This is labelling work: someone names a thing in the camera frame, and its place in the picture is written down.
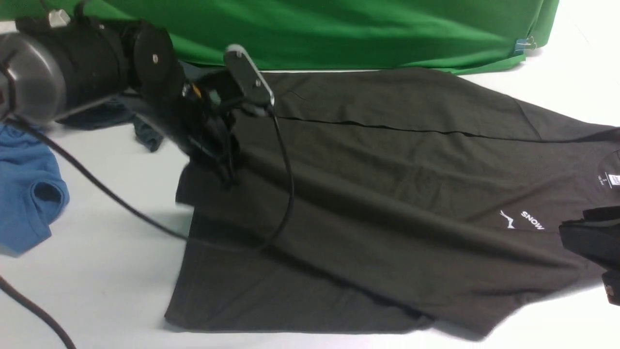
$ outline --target white surface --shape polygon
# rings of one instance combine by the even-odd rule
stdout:
[[[566,0],[541,54],[513,71],[466,78],[576,119],[620,125],[616,1]],[[190,211],[174,203],[187,160],[171,143],[148,154],[133,141],[130,126],[54,136],[130,203],[187,231]],[[0,273],[52,314],[78,348],[511,349],[617,343],[620,308],[606,302],[601,286],[527,306],[481,342],[437,329],[408,335],[176,332],[164,325],[163,315],[184,243],[137,220],[64,160],[59,163],[70,205],[52,225],[52,238],[20,258],[0,253]],[[0,294],[0,348],[62,344],[45,324]]]

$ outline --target green fabric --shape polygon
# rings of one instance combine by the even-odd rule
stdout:
[[[166,27],[183,60],[221,65],[239,43],[259,68],[453,73],[506,70],[517,39],[549,39],[559,0],[93,0],[88,14]],[[72,10],[78,0],[47,0]],[[0,16],[42,13],[38,0],[0,1]]]

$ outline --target dark gray t-shirt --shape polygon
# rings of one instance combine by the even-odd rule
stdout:
[[[260,255],[189,243],[166,318],[201,330],[481,335],[601,270],[557,228],[620,201],[620,133],[447,73],[267,74],[293,165],[284,236]],[[288,199],[273,125],[239,116],[241,184],[194,164],[192,236],[264,237]]]

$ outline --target blue cloth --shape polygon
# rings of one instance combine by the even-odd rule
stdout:
[[[23,253],[50,237],[50,223],[69,202],[50,149],[0,124],[0,245]]]

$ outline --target white logo print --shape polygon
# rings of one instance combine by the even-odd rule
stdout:
[[[507,216],[503,211],[500,211],[500,214],[508,220],[508,229],[514,229],[514,227],[512,226],[512,222],[514,222],[515,220]]]
[[[521,215],[525,217],[530,223],[532,223],[536,227],[536,229],[544,230],[544,227],[538,222],[538,220],[532,217],[532,215],[530,215],[529,213],[523,211],[521,212]]]

